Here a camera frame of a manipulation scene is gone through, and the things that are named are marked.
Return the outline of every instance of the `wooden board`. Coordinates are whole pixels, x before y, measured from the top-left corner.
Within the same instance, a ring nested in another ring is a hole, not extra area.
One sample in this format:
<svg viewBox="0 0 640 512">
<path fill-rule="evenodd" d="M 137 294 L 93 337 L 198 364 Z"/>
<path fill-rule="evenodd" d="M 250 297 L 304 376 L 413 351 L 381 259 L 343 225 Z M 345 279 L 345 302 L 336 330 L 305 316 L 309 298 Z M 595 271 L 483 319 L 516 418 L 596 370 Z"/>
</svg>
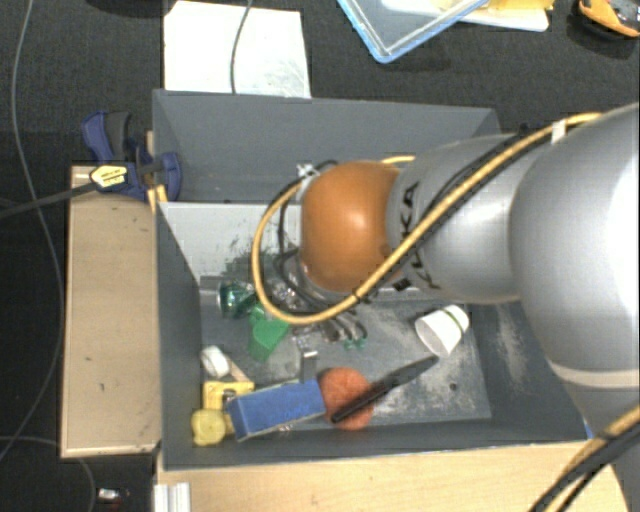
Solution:
<svg viewBox="0 0 640 512">
<path fill-rule="evenodd" d="M 371 459 L 164 472 L 157 481 L 191 485 L 191 511 L 526 512 L 581 443 L 519 446 Z M 572 512 L 626 510 L 605 469 Z"/>
<path fill-rule="evenodd" d="M 72 186 L 89 170 L 74 167 Z M 71 201 L 62 457 L 148 452 L 160 439 L 152 220 L 117 194 Z"/>
</svg>

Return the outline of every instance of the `cable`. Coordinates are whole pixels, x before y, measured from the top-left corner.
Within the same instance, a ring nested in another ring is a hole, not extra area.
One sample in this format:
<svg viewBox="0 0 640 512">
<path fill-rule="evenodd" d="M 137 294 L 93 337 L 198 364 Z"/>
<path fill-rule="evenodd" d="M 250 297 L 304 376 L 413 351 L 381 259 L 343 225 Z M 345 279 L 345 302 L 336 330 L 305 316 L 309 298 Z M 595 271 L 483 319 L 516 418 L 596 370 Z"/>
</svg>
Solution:
<svg viewBox="0 0 640 512">
<path fill-rule="evenodd" d="M 247 0 L 247 6 L 244 9 L 242 18 L 240 19 L 240 25 L 238 25 L 238 31 L 236 32 L 236 38 L 233 41 L 233 48 L 231 49 L 231 62 L 229 63 L 229 81 L 231 82 L 231 94 L 238 94 L 236 90 L 236 53 L 238 52 L 238 43 L 240 42 L 240 35 L 242 29 L 249 16 L 249 11 L 253 7 L 253 0 Z"/>
<path fill-rule="evenodd" d="M 327 165 L 337 165 L 337 162 L 335 160 L 326 160 L 314 167 L 316 170 L 320 170 L 323 167 L 326 167 Z M 313 295 L 308 293 L 302 287 L 297 286 L 296 283 L 294 283 L 289 278 L 285 270 L 286 262 L 289 259 L 293 258 L 298 253 L 297 247 L 289 251 L 286 251 L 285 249 L 284 223 L 285 223 L 285 216 L 286 216 L 287 209 L 289 207 L 290 202 L 291 200 L 287 201 L 286 203 L 284 203 L 284 205 L 282 205 L 282 208 L 280 208 L 280 218 L 278 219 L 278 251 L 279 252 L 278 252 L 278 255 L 274 258 L 273 264 L 276 272 L 278 273 L 278 276 L 285 282 L 287 287 L 293 290 L 293 292 L 295 292 L 304 302 L 307 303 L 307 305 L 309 305 L 313 310 L 315 310 L 315 312 L 318 312 L 318 311 L 321 311 L 323 308 L 326 308 L 327 304 L 323 303 L 320 298 L 314 297 Z M 337 325 L 336 330 L 338 332 L 340 331 L 340 329 L 342 329 L 344 332 L 348 333 L 348 335 L 354 340 L 367 337 L 367 330 L 359 320 L 354 319 L 352 322 L 348 322 L 347 320 L 344 320 L 341 317 L 342 315 L 337 315 L 335 318 L 328 320 L 335 324 L 333 326 L 334 328 Z"/>
<path fill-rule="evenodd" d="M 462 169 L 460 169 L 457 173 L 455 173 L 453 176 L 451 176 L 451 178 L 449 178 L 445 182 L 445 184 L 440 188 L 438 193 L 433 197 L 433 199 L 429 202 L 427 207 L 423 210 L 422 215 L 420 217 L 418 217 L 418 218 L 419 219 L 423 219 L 433 208 L 435 208 L 435 206 L 451 190 L 453 190 L 456 186 L 460 185 L 464 180 L 466 180 L 467 178 L 472 176 L 476 171 L 478 171 L 478 169 L 480 169 L 480 167 L 482 167 L 483 165 L 486 165 L 487 163 L 489 163 L 491 161 L 491 159 L 495 158 L 497 155 L 499 155 L 500 153 L 502 153 L 503 151 L 505 151 L 506 149 L 511 147 L 513 144 L 515 144 L 519 140 L 523 139 L 525 136 L 529 135 L 530 133 L 532 133 L 532 132 L 521 132 L 521 133 L 518 133 L 518 134 L 516 134 L 516 135 L 514 135 L 512 137 L 509 137 L 509 138 L 503 140 L 497 146 L 494 146 L 489 151 L 487 151 L 486 153 L 484 153 L 480 157 L 476 158 L 473 162 L 471 162 L 470 164 L 468 164 L 465 167 L 463 167 Z M 522 158 L 527 153 L 529 153 L 529 152 L 533 151 L 534 149 L 536 149 L 537 147 L 541 146 L 542 144 L 547 142 L 547 139 L 548 139 L 548 136 L 544 137 L 544 138 L 540 138 L 540 139 L 538 139 L 538 141 L 536 141 L 536 142 L 534 142 L 532 144 L 529 144 L 527 147 L 523 148 L 522 151 L 518 152 L 518 154 L 515 157 L 512 157 L 511 159 L 508 159 L 508 160 L 504 161 L 502 164 L 500 164 L 499 166 L 497 166 L 495 168 L 495 170 L 492 172 L 491 176 L 488 177 L 488 178 L 485 178 L 484 182 L 478 183 L 478 185 L 476 185 L 475 188 L 477 189 L 477 188 L 480 188 L 480 187 L 484 186 L 484 184 L 487 181 L 489 181 L 490 179 L 493 179 L 500 172 L 505 170 L 509 165 L 511 165 L 513 163 L 514 160 L 516 160 L 518 158 Z M 457 201 L 454 206 L 452 206 L 451 212 L 455 213 L 455 211 L 459 210 L 464 204 L 466 204 L 471 199 L 472 196 L 473 196 L 473 193 L 469 193 L 465 197 L 460 198 L 460 200 Z M 415 256 L 415 254 L 420 250 L 420 248 L 424 245 L 424 243 L 427 241 L 429 236 L 433 235 L 433 233 L 441 225 L 442 224 L 435 224 L 433 226 L 433 228 L 431 228 L 430 230 L 425 232 L 423 237 L 415 245 L 413 245 L 411 247 L 411 249 L 409 249 L 406 252 L 406 254 L 402 257 L 402 259 L 400 259 L 400 261 L 398 262 L 398 266 L 399 267 L 403 267 L 407 261 L 412 259 Z M 385 284 L 387 284 L 388 281 L 391 280 L 392 277 L 393 277 L 392 274 L 387 274 L 384 278 L 382 278 L 380 281 L 378 281 L 378 283 L 372 288 L 371 292 L 375 292 L 375 291 L 379 290 L 380 288 L 382 288 Z M 407 285 L 408 286 L 411 285 L 411 282 L 408 279 L 406 280 L 405 283 L 401 283 L 400 286 L 401 287 L 402 286 L 406 287 Z"/>
<path fill-rule="evenodd" d="M 576 126 L 597 118 L 599 114 L 580 114 L 569 117 L 565 120 L 567 126 Z M 260 264 L 260 247 L 262 244 L 262 236 L 271 217 L 280 207 L 282 207 L 289 199 L 291 199 L 300 189 L 300 182 L 294 182 L 282 195 L 276 198 L 267 208 L 262 219 L 258 224 L 255 237 L 251 246 L 251 271 L 253 274 L 254 285 L 258 299 L 264 308 L 275 317 L 288 322 L 291 325 L 309 325 L 316 322 L 322 322 L 329 318 L 353 308 L 360 303 L 366 295 L 375 287 L 375 285 L 383 279 L 389 272 L 393 271 L 402 257 L 411 249 L 413 245 L 420 241 L 423 235 L 438 222 L 446 219 L 446 215 L 450 213 L 452 207 L 463 199 L 467 194 L 473 193 L 474 188 L 482 182 L 490 179 L 493 172 L 500 166 L 517 156 L 521 151 L 537 143 L 540 139 L 548 137 L 553 130 L 552 126 L 538 130 L 531 135 L 519 140 L 511 147 L 495 156 L 487 164 L 475 171 L 470 177 L 465 179 L 460 185 L 456 186 L 449 192 L 442 201 L 440 201 L 430 212 L 427 213 L 413 231 L 398 245 L 398 247 L 387 257 L 387 259 L 358 287 L 351 295 L 347 296 L 338 304 L 335 304 L 324 311 L 313 315 L 292 315 L 280 311 L 267 296 L 262 282 L 262 271 Z"/>
<path fill-rule="evenodd" d="M 26 14 L 25 14 L 25 17 L 24 17 L 24 22 L 22 24 L 22 29 L 21 29 L 21 32 L 20 32 L 20 39 L 18 40 L 18 46 L 17 46 L 17 49 L 16 49 L 16 57 L 15 57 L 15 60 L 14 60 L 14 63 L 13 63 L 13 73 L 12 73 L 12 76 L 11 76 L 11 122 L 12 122 L 13 132 L 14 132 L 15 141 L 16 141 L 16 148 L 18 150 L 18 155 L 20 157 L 20 163 L 22 164 L 22 172 L 24 174 L 25 181 L 27 182 L 27 186 L 29 188 L 29 193 L 31 194 L 32 200 L 33 201 L 37 201 L 38 200 L 38 196 L 37 196 L 35 188 L 33 186 L 33 180 L 31 179 L 31 173 L 29 172 L 29 166 L 27 165 L 27 159 L 26 159 L 26 157 L 24 155 L 24 149 L 22 147 L 22 141 L 20 140 L 20 131 L 18 129 L 17 101 L 16 101 L 18 68 L 20 66 L 20 56 L 22 54 L 22 47 L 24 45 L 24 39 L 25 39 L 25 35 L 27 33 L 27 27 L 29 26 L 29 20 L 31 19 L 31 12 L 33 11 L 33 2 L 34 2 L 34 0 L 29 0 L 29 3 L 27 4 L 27 11 L 26 11 Z M 51 232 L 49 231 L 49 226 L 47 225 L 47 221 L 44 218 L 44 215 L 42 213 L 42 209 L 38 208 L 37 211 L 38 211 L 38 218 L 40 219 L 40 225 L 42 226 L 42 230 L 44 232 L 44 236 L 45 236 L 45 239 L 47 241 L 47 247 L 49 248 L 49 253 L 51 255 L 51 261 L 53 263 L 53 268 L 54 268 L 54 272 L 55 272 L 55 276 L 56 276 L 56 285 L 57 285 L 57 288 L 58 288 L 58 315 L 59 315 L 58 339 L 57 339 L 57 342 L 55 344 L 55 348 L 54 348 L 54 351 L 53 351 L 53 356 L 51 358 L 51 364 L 49 365 L 49 369 L 47 371 L 45 379 L 44 379 L 44 381 L 42 383 L 42 386 L 40 387 L 40 391 L 38 391 L 38 394 L 37 394 L 35 400 L 33 401 L 33 404 L 31 405 L 31 408 L 29 409 L 29 411 L 25 415 L 24 419 L 22 420 L 22 422 L 20 423 L 20 425 L 16 429 L 15 433 L 13 434 L 13 436 L 11 436 L 9 438 L 9 441 L 7 442 L 7 445 L 4 447 L 2 452 L 0 452 L 0 463 L 7 456 L 7 453 L 9 453 L 9 451 L 13 447 L 14 443 L 20 438 L 20 435 L 22 434 L 22 431 L 27 426 L 27 423 L 29 423 L 29 420 L 31 420 L 31 417 L 33 416 L 33 413 L 36 411 L 38 405 L 40 404 L 40 401 L 42 400 L 42 397 L 44 396 L 44 393 L 46 392 L 47 387 L 49 386 L 49 383 L 51 382 L 51 379 L 53 378 L 53 375 L 54 375 L 56 367 L 57 367 L 57 362 L 58 362 L 58 359 L 60 357 L 60 352 L 61 352 L 61 349 L 62 349 L 62 340 L 63 340 L 63 334 L 64 334 L 64 326 L 63 326 L 63 321 L 64 321 L 64 288 L 63 288 L 63 284 L 62 284 L 63 283 L 63 281 L 62 281 L 62 272 L 60 270 L 60 262 L 58 261 L 58 255 L 56 254 L 56 249 L 55 249 L 55 246 L 53 245 L 53 240 L 51 238 Z"/>
<path fill-rule="evenodd" d="M 95 190 L 96 186 L 93 182 L 85 183 L 84 185 L 74 187 L 71 190 L 65 190 L 64 192 L 58 192 L 57 194 L 42 197 L 35 201 L 29 201 L 28 203 L 13 206 L 12 208 L 0 212 L 0 220 L 13 217 L 14 215 L 18 215 L 20 213 L 25 213 L 30 210 L 35 210 L 36 208 L 39 209 L 43 206 L 49 206 L 55 203 L 59 203 L 60 201 L 66 201 L 68 199 L 72 199 L 74 197 L 78 197 L 82 194 L 93 192 Z"/>
<path fill-rule="evenodd" d="M 560 510 L 564 510 L 562 507 L 565 507 L 565 504 L 569 506 L 595 474 L 638 442 L 640 442 L 640 406 L 636 406 L 623 414 L 603 432 L 588 441 L 571 460 L 556 482 L 538 498 L 529 511 L 543 512 L 547 510 L 553 500 L 568 485 L 580 478 L 587 480 L 586 482 L 580 481 L 576 488 L 572 490 L 561 505 Z"/>
<path fill-rule="evenodd" d="M 53 446 L 54 448 L 58 448 L 58 443 L 56 443 L 55 441 L 52 441 L 51 439 L 45 439 L 43 437 L 36 437 L 36 436 L 21 436 L 18 438 L 15 438 L 13 436 L 0 436 L 0 442 L 21 442 L 21 443 L 37 443 L 37 444 L 44 444 L 47 446 Z M 96 503 L 96 481 L 95 478 L 93 477 L 93 473 L 91 472 L 91 468 L 87 465 L 87 463 L 82 460 L 82 459 L 75 459 L 78 464 L 80 464 L 80 466 L 82 467 L 82 469 L 84 470 L 85 474 L 87 475 L 87 479 L 89 480 L 89 488 L 91 489 L 90 491 L 90 497 L 89 497 L 89 506 L 87 508 L 88 512 L 91 512 L 95 506 Z"/>
<path fill-rule="evenodd" d="M 580 493 L 585 489 L 585 487 L 587 487 L 587 485 L 591 483 L 591 480 L 593 480 L 593 478 L 598 473 L 600 473 L 602 469 L 604 469 L 604 466 L 600 466 L 595 471 L 591 471 L 590 473 L 587 473 L 584 477 L 582 477 L 582 480 L 580 480 L 576 484 L 576 486 L 573 489 L 571 489 L 571 492 L 569 493 L 569 495 L 560 504 L 560 506 L 556 509 L 555 512 L 566 512 L 567 510 L 569 510 L 569 507 L 573 504 L 573 502 L 580 495 Z"/>
</svg>

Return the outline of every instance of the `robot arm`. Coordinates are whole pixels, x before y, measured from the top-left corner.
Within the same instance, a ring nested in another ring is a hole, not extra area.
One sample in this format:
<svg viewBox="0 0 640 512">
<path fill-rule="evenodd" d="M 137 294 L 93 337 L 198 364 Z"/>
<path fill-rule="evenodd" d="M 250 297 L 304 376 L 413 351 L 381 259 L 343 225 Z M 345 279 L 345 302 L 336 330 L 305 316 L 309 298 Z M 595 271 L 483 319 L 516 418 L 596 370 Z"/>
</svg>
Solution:
<svg viewBox="0 0 640 512">
<path fill-rule="evenodd" d="M 551 368 L 599 431 L 640 401 L 638 120 L 635 104 L 566 136 L 566 127 L 556 125 L 551 143 L 541 139 L 524 156 L 505 158 L 501 172 L 479 182 L 407 261 L 391 265 L 398 247 L 419 240 L 414 234 L 423 212 L 446 203 L 452 184 L 462 183 L 461 169 L 492 158 L 495 148 L 513 147 L 513 137 L 437 148 L 402 172 L 381 163 L 367 163 L 369 172 L 338 165 L 303 198 L 303 284 L 327 303 L 355 286 L 340 302 L 343 311 L 389 274 L 452 302 L 520 300 Z M 259 245 L 256 236 L 252 263 L 260 295 Z M 260 298 L 268 303 L 264 293 Z M 321 321 L 339 310 L 286 320 Z M 615 463 L 631 510 L 640 510 L 639 469 L 637 445 Z"/>
</svg>

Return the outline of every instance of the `green block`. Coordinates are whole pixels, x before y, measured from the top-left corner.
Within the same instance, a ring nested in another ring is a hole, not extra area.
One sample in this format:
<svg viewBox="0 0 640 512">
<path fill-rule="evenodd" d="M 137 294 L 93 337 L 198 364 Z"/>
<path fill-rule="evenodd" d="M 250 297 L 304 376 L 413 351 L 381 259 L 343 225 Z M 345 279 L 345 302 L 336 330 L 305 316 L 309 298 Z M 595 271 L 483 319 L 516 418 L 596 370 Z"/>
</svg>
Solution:
<svg viewBox="0 0 640 512">
<path fill-rule="evenodd" d="M 268 319 L 260 304 L 251 311 L 249 322 L 253 326 L 249 355 L 256 361 L 264 363 L 286 336 L 289 324 L 278 318 Z"/>
</svg>

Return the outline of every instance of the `white paper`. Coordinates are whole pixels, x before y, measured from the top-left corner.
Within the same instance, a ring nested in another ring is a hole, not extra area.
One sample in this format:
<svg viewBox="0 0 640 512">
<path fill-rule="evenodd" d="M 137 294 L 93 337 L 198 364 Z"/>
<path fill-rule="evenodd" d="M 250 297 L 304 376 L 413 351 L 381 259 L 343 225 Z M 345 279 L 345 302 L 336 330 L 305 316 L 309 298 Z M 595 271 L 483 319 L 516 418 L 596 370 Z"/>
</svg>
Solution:
<svg viewBox="0 0 640 512">
<path fill-rule="evenodd" d="M 414 14 L 427 14 L 440 16 L 446 0 L 382 0 L 385 7 L 402 12 Z M 492 25 L 494 27 L 514 28 L 532 32 L 544 32 L 549 28 L 549 20 L 544 9 L 491 9 L 480 8 L 467 14 L 460 21 L 477 23 L 479 25 Z"/>
<path fill-rule="evenodd" d="M 230 92 L 233 42 L 245 8 L 181 0 L 164 18 L 164 86 Z M 252 8 L 235 63 L 236 91 L 309 98 L 300 14 Z"/>
</svg>

